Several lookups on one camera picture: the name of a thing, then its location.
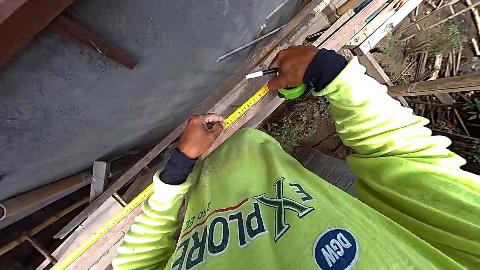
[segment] blue circular logo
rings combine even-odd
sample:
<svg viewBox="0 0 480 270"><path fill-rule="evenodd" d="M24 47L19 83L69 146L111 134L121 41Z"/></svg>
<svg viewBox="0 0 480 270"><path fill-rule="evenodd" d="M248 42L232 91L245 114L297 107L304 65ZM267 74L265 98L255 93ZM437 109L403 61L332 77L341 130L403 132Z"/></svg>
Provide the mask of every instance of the blue circular logo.
<svg viewBox="0 0 480 270"><path fill-rule="evenodd" d="M351 232L330 228L317 238L313 257L321 270L348 270L357 262L358 246Z"/></svg>

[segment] marker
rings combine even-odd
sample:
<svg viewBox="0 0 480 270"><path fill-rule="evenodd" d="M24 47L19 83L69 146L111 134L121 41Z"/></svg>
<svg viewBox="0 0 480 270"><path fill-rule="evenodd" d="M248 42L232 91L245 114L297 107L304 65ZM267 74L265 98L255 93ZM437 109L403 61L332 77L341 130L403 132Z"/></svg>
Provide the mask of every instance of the marker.
<svg viewBox="0 0 480 270"><path fill-rule="evenodd" d="M278 68L266 69L266 70L257 71L257 72L254 72L254 73L247 74L247 75L245 75L245 79L257 78L257 77L260 77L260 76L263 76L263 75L267 75L267 74L270 74L270 73L277 73L277 72L278 72Z"/></svg>

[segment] metal rod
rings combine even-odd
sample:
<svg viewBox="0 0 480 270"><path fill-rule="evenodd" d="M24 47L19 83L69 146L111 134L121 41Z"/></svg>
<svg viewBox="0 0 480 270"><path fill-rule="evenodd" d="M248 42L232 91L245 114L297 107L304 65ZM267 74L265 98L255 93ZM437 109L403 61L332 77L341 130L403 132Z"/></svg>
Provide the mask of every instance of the metal rod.
<svg viewBox="0 0 480 270"><path fill-rule="evenodd" d="M30 242L32 244L32 246L38 251L40 252L45 258L47 258L52 264L56 264L58 261L57 259L55 259L51 254L50 252L48 252L48 250L46 250L44 247L42 247L42 245L37 242L34 238L28 236L28 235L25 235L25 238L27 239L28 242Z"/></svg>
<svg viewBox="0 0 480 270"><path fill-rule="evenodd" d="M261 36L261 37L259 37L259 38L254 39L253 41L250 41L249 43L247 43L247 44L245 44L245 45L243 45L243 46L241 46L241 47L236 48L235 50L233 50L233 51L231 51L231 52L229 52L229 53L227 53L227 54L224 54L224 55L220 56L216 61L218 62L218 61L220 61L220 60L222 60L222 59L224 59L224 58L226 58L226 57L228 57L228 56L236 53L237 51L242 50L242 49L245 49L246 47L248 47L248 46L250 46L250 45L252 45L252 44L254 44L254 43L256 43L256 42L258 42L258 41L260 41L260 40L262 40L262 39L264 39L264 38L266 38L266 37L268 37L269 35L277 32L277 31L280 31L280 29L282 29L284 26L286 26L286 24L280 26L279 28L277 28L277 29L275 29L275 30L272 30L272 31L266 33L265 35L263 35L263 36Z"/></svg>
<svg viewBox="0 0 480 270"><path fill-rule="evenodd" d="M283 1L283 3L281 3L272 12L270 12L270 14L266 17L266 20L270 19L273 16L273 14L277 13L277 11L279 11L288 1L290 1L290 0Z"/></svg>
<svg viewBox="0 0 480 270"><path fill-rule="evenodd" d="M125 200L123 200L123 198L118 194L118 193L114 193L112 195L112 197L122 206L122 207L125 207L127 206L127 202L125 202Z"/></svg>

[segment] right hand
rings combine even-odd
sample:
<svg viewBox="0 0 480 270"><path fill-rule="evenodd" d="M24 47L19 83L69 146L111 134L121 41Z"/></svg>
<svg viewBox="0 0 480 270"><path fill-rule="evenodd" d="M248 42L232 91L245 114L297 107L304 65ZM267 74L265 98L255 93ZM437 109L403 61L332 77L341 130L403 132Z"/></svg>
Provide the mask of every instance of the right hand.
<svg viewBox="0 0 480 270"><path fill-rule="evenodd" d="M269 69L278 67L278 75L276 73L268 75L270 78L268 89L277 90L303 84L305 71L318 51L319 49L313 45L292 45L279 51L268 66Z"/></svg>
<svg viewBox="0 0 480 270"><path fill-rule="evenodd" d="M223 116L214 113L192 116L180 139L180 153L191 160L205 153L222 133L224 120Z"/></svg>

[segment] left hand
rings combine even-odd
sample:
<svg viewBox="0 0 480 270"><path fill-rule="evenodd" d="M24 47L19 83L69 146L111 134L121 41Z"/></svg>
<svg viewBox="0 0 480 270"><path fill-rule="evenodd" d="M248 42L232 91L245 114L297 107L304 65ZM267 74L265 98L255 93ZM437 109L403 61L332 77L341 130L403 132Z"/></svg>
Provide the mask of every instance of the left hand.
<svg viewBox="0 0 480 270"><path fill-rule="evenodd" d="M225 117L214 113L192 116L180 139L180 153L191 160L205 153L222 133L224 120Z"/></svg>

